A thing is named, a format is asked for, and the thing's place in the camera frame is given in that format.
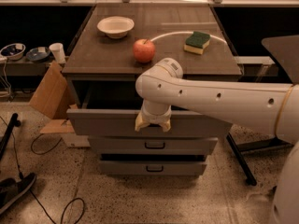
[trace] white cup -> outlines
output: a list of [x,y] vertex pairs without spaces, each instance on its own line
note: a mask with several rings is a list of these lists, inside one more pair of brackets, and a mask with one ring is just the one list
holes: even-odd
[[65,63],[64,45],[62,43],[53,43],[49,49],[57,63]]

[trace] yellow sponge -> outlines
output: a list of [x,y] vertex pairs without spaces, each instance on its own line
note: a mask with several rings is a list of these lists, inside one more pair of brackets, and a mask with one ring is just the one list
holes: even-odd
[[209,40],[210,34],[193,32],[193,34],[186,39],[184,50],[202,55],[204,49],[209,45]]

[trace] drawer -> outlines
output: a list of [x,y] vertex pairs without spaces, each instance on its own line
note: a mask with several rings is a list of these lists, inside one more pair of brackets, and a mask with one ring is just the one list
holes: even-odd
[[209,155],[217,141],[218,138],[89,137],[91,148],[97,154]]
[[130,157],[127,161],[120,157],[112,160],[102,159],[99,162],[100,172],[103,175],[202,175],[206,169],[206,161],[196,156],[189,159],[147,159],[134,160]]
[[76,134],[109,137],[223,137],[232,124],[201,114],[174,110],[171,129],[164,133],[158,125],[150,125],[135,131],[135,119],[139,110],[128,109],[68,109]]

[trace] red apple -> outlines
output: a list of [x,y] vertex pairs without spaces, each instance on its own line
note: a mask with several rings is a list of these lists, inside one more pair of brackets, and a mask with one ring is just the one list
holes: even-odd
[[155,45],[148,39],[139,39],[133,44],[133,54],[140,63],[149,63],[155,55]]

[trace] white bowl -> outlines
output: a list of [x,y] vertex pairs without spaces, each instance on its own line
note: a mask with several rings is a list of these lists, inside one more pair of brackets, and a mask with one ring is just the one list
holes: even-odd
[[22,58],[25,49],[26,47],[22,43],[14,43],[3,47],[0,50],[0,55],[16,61]]
[[133,20],[118,16],[102,19],[97,24],[97,28],[112,39],[125,37],[133,27]]

